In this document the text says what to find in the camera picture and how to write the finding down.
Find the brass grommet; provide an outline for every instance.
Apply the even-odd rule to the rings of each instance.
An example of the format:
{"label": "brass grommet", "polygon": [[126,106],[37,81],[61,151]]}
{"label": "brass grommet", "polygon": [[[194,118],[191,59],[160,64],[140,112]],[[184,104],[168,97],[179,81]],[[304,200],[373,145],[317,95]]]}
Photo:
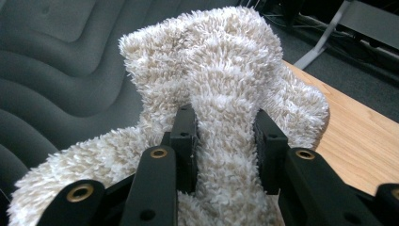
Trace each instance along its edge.
{"label": "brass grommet", "polygon": [[67,195],[69,202],[80,202],[93,194],[94,187],[91,184],[82,184],[74,187]]}
{"label": "brass grommet", "polygon": [[299,150],[299,151],[296,151],[295,153],[298,157],[306,159],[306,160],[313,160],[316,157],[313,153],[306,151],[306,150]]}
{"label": "brass grommet", "polygon": [[153,158],[162,158],[167,156],[168,152],[165,149],[155,149],[151,151],[151,157]]}
{"label": "brass grommet", "polygon": [[399,201],[399,188],[395,188],[391,191],[392,196]]}

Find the padded fabric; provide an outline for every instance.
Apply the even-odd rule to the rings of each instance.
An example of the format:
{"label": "padded fabric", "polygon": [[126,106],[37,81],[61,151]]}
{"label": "padded fabric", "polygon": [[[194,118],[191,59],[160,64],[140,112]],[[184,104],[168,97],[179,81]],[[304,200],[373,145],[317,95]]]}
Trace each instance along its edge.
{"label": "padded fabric", "polygon": [[0,189],[49,153],[133,126],[141,98],[126,76],[123,34],[234,0],[0,2]]}

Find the wooden table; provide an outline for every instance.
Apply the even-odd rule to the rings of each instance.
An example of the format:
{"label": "wooden table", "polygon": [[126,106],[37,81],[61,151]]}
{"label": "wooden table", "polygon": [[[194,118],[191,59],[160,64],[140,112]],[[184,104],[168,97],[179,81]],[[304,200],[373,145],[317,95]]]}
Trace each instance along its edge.
{"label": "wooden table", "polygon": [[399,124],[287,65],[327,98],[330,120],[316,151],[340,177],[372,195],[380,184],[399,183]]}

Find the fuzzy white cushion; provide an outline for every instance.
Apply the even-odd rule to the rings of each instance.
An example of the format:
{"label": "fuzzy white cushion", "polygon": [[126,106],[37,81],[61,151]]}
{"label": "fuzzy white cushion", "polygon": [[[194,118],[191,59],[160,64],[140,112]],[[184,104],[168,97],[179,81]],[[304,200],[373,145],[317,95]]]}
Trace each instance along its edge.
{"label": "fuzzy white cushion", "polygon": [[160,143],[188,103],[199,120],[199,176],[195,194],[179,192],[179,224],[278,223],[256,168],[256,113],[267,111],[292,147],[313,148],[328,105],[284,65],[264,19],[249,8],[196,11],[124,36],[120,52],[142,95],[137,126],[77,143],[29,171],[16,184],[10,224],[36,224],[76,180],[109,187],[134,173],[142,152]]}

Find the black plastic bracket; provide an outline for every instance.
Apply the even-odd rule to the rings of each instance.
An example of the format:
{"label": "black plastic bracket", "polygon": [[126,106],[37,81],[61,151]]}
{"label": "black plastic bracket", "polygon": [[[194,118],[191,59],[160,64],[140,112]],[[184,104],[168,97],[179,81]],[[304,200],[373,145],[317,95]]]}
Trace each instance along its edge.
{"label": "black plastic bracket", "polygon": [[191,105],[181,106],[176,114],[172,131],[169,134],[170,146],[176,152],[177,189],[190,193],[197,183],[197,159],[195,149],[198,143],[197,118]]}
{"label": "black plastic bracket", "polygon": [[320,154],[291,149],[285,170],[279,207],[286,225],[381,225]]}
{"label": "black plastic bracket", "polygon": [[103,218],[103,184],[93,180],[81,180],[64,187],[44,211],[38,223],[47,225],[99,225]]}
{"label": "black plastic bracket", "polygon": [[177,225],[176,156],[168,146],[145,151],[120,225]]}
{"label": "black plastic bracket", "polygon": [[258,154],[259,176],[268,195],[279,194],[279,178],[283,171],[288,138],[263,110],[258,112],[254,124]]}

